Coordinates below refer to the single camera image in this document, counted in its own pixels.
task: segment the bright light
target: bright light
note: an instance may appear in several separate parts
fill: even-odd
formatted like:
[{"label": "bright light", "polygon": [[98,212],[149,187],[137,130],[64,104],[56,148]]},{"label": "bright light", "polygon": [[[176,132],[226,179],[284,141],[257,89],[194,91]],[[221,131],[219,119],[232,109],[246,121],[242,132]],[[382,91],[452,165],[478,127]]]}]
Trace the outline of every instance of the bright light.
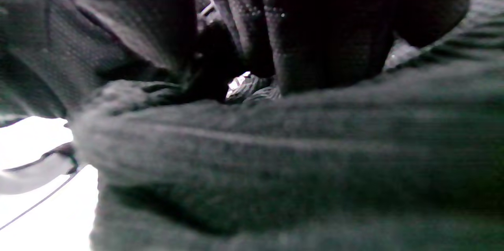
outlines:
[{"label": "bright light", "polygon": [[[20,166],[72,140],[64,120],[28,118],[0,129],[0,169]],[[96,169],[84,168],[53,197],[0,231],[0,250],[90,251],[89,233],[98,201]],[[68,176],[31,192],[0,196],[0,226],[54,191]]]}]

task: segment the knit sweater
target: knit sweater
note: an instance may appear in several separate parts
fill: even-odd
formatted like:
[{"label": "knit sweater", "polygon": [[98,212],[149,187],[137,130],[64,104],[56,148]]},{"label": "knit sweater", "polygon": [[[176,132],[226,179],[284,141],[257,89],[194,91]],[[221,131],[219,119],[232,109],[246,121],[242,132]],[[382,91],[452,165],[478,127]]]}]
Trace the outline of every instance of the knit sweater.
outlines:
[{"label": "knit sweater", "polygon": [[346,89],[231,106],[98,91],[70,122],[99,170],[93,248],[502,249],[504,5],[474,2],[463,32]]}]

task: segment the cable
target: cable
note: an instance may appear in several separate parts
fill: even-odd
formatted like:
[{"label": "cable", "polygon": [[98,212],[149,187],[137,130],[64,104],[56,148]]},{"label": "cable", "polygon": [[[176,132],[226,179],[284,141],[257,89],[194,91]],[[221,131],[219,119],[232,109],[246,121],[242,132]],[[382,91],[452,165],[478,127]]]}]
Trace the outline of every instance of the cable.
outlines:
[{"label": "cable", "polygon": [[21,217],[23,217],[25,214],[31,212],[34,208],[37,208],[40,204],[42,204],[44,201],[46,201],[47,199],[49,199],[50,197],[52,197],[54,194],[56,194],[59,190],[61,190],[61,188],[63,188],[65,185],[67,185],[72,179],[74,179],[75,176],[77,176],[77,174],[79,172],[81,172],[82,169],[78,169],[76,170],[76,172],[74,172],[63,184],[61,184],[58,188],[56,188],[56,190],[54,190],[53,192],[51,192],[49,195],[47,195],[45,198],[43,198],[42,200],[40,200],[38,203],[34,204],[31,208],[29,208],[28,210],[24,211],[23,213],[21,213],[20,215],[18,215],[17,217],[15,217],[13,220],[7,222],[7,224],[5,224],[4,226],[0,227],[0,231],[2,231],[4,228],[8,227],[9,225],[11,225],[12,223],[14,223],[15,221],[19,220]]}]

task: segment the black fabric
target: black fabric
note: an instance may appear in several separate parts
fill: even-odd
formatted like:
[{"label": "black fabric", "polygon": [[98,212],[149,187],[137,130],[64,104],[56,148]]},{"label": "black fabric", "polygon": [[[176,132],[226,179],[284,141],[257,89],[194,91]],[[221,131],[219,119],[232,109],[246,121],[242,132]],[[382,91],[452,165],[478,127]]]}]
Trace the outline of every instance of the black fabric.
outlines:
[{"label": "black fabric", "polygon": [[109,84],[70,122],[99,170],[94,249],[500,250],[504,2],[464,24],[376,79],[275,102]]},{"label": "black fabric", "polygon": [[166,79],[71,0],[0,0],[0,7],[2,117],[64,118],[116,77]]},{"label": "black fabric", "polygon": [[284,94],[377,75],[398,31],[425,46],[469,0],[214,0],[250,71],[277,72]]}]

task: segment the gray knit fabric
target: gray knit fabric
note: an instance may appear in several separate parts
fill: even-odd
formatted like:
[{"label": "gray knit fabric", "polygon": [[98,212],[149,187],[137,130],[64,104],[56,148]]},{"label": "gray knit fabric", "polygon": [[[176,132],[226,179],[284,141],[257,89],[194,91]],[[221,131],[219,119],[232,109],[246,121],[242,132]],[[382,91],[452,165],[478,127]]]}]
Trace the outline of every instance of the gray knit fabric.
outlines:
[{"label": "gray knit fabric", "polygon": [[175,105],[163,84],[109,84],[70,122],[99,170],[93,248],[501,250],[504,2],[481,2],[347,89]]}]

